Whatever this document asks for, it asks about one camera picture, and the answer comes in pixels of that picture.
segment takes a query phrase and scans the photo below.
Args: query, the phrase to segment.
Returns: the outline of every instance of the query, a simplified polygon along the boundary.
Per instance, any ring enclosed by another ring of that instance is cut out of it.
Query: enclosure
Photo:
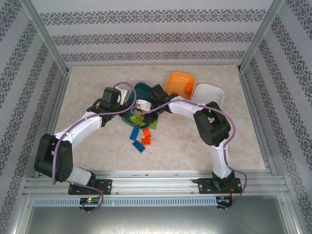
[[[312,233],[311,3],[2,0],[0,233]],[[34,171],[40,138],[106,87],[164,88],[172,72],[224,92],[237,128],[230,163],[248,178],[233,209],[193,183],[214,165],[181,115],[161,114],[141,154],[118,116],[74,150],[76,166],[112,180],[94,214],[79,209],[88,196]]]

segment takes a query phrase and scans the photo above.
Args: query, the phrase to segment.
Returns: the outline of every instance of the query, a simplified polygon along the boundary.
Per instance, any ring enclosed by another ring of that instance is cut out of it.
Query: beige marble floor
[[[145,82],[164,87],[173,71],[192,74],[197,84],[208,83],[224,93],[222,110],[237,127],[229,145],[230,162],[237,169],[264,169],[264,163],[250,118],[238,73],[234,65],[215,66],[99,66],[74,67],[68,82],[56,132],[79,119],[105,87],[120,81],[135,85]],[[74,164],[89,170],[210,170],[210,149],[190,119],[163,113],[152,145],[139,153],[129,140],[132,127],[114,117],[104,128],[91,134],[74,151]]]

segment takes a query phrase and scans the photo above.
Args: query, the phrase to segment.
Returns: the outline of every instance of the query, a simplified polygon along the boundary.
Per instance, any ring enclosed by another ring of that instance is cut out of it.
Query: red lego brick
[[[144,133],[145,138],[151,138],[152,137],[150,130],[148,130],[148,128],[143,129],[143,133]]]
[[[142,138],[141,144],[142,145],[151,145],[151,139],[150,138]]]
[[[186,94],[190,94],[191,91],[192,91],[192,84],[191,84],[190,82],[188,82],[188,83],[186,84],[185,93],[186,93]]]

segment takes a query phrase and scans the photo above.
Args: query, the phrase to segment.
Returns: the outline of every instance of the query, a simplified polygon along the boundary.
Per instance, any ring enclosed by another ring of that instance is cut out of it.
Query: purple cable
[[[224,161],[225,161],[226,166],[227,166],[231,171],[234,171],[234,172],[237,172],[237,173],[240,173],[240,174],[243,174],[243,175],[244,175],[244,177],[245,177],[245,183],[244,183],[244,187],[243,187],[243,189],[242,189],[242,192],[241,192],[240,195],[238,196],[236,202],[235,202],[231,207],[228,208],[228,210],[229,210],[229,209],[231,209],[231,208],[241,199],[241,197],[242,197],[242,195],[243,195],[243,193],[244,193],[244,191],[245,191],[245,188],[246,188],[246,186],[247,186],[247,175],[246,175],[246,173],[244,173],[243,171],[240,171],[240,170],[233,169],[233,168],[229,165],[229,163],[228,163],[228,161],[227,161],[227,159],[226,159],[226,148],[225,148],[225,147],[227,146],[227,144],[230,143],[231,140],[233,140],[233,138],[234,138],[234,136],[235,136],[235,134],[236,134],[236,127],[235,127],[234,121],[232,120],[232,118],[231,118],[230,116],[228,116],[226,113],[224,113],[224,112],[221,111],[221,110],[218,110],[218,109],[215,109],[215,108],[212,108],[212,107],[208,107],[208,106],[204,106],[204,105],[200,105],[200,104],[198,104],[198,103],[195,103],[195,102],[192,102],[192,101],[189,101],[189,100],[186,100],[186,99],[172,100],[172,101],[166,102],[165,104],[162,104],[162,105],[160,105],[160,106],[158,106],[158,107],[156,107],[156,108],[154,108],[154,109],[152,109],[152,110],[150,110],[150,111],[145,111],[145,112],[142,112],[142,113],[135,113],[135,112],[133,112],[133,109],[136,107],[136,106],[134,106],[134,107],[131,108],[130,112],[131,112],[133,115],[144,115],[144,114],[148,114],[148,113],[154,112],[154,111],[156,111],[156,110],[159,110],[160,108],[163,108],[164,106],[166,106],[166,105],[168,105],[168,104],[170,104],[170,103],[181,102],[181,101],[182,101],[182,102],[185,102],[185,103],[188,103],[188,104],[191,104],[191,105],[194,105],[194,106],[198,106],[198,107],[200,107],[200,108],[205,108],[205,109],[208,109],[208,110],[211,110],[211,111],[215,111],[215,112],[217,112],[217,113],[220,113],[220,114],[222,114],[225,118],[227,118],[227,119],[229,120],[229,122],[231,123],[231,125],[232,125],[232,127],[233,127],[233,134],[231,135],[231,137],[230,137],[230,138],[224,143],[224,145],[223,145],[223,156],[224,156]]]
[[[120,85],[120,84],[126,84],[126,85],[128,85],[129,87],[132,88],[132,91],[133,91],[133,93],[134,93],[134,99],[133,99],[132,104],[131,104],[128,108],[126,108],[126,109],[124,109],[124,110],[122,110],[122,111],[117,111],[117,112],[106,112],[106,113],[94,114],[94,115],[88,116],[86,119],[85,119],[85,118],[84,118],[84,119],[81,119],[81,120],[77,121],[76,123],[74,123],[74,124],[66,131],[66,133],[64,133],[64,134],[60,137],[60,139],[58,140],[58,142],[57,142],[57,144],[56,144],[56,146],[55,146],[54,156],[53,156],[53,165],[52,165],[52,184],[53,184],[53,185],[56,184],[56,180],[55,180],[55,176],[56,176],[56,162],[57,162],[57,155],[58,155],[59,145],[60,145],[60,143],[62,142],[62,140],[66,137],[66,135],[67,135],[68,133],[70,133],[71,130],[73,130],[78,124],[84,122],[84,121],[87,120],[87,119],[90,119],[90,118],[93,118],[93,117],[96,117],[96,116],[118,115],[118,114],[121,114],[121,113],[124,113],[124,112],[130,110],[130,109],[135,105],[136,99],[137,99],[137,93],[136,93],[134,87],[133,87],[131,84],[127,83],[127,82],[119,82],[119,83],[117,83],[117,84],[114,85],[114,88],[115,88],[116,86]],[[101,195],[101,197],[102,197],[101,202],[99,203],[98,206],[96,206],[96,207],[95,207],[92,211],[90,211],[89,213],[91,213],[91,212],[97,210],[97,209],[102,205],[103,200],[104,200],[104,196],[103,196],[103,193],[102,193],[101,190],[99,190],[99,189],[97,189],[97,188],[90,187],[90,186],[82,185],[82,184],[76,184],[76,183],[72,183],[72,184],[75,184],[75,185],[78,185],[78,186],[81,186],[81,187],[85,187],[85,188],[88,188],[88,189],[93,189],[93,190],[96,190],[96,191],[98,191],[98,192],[100,193],[100,195]]]

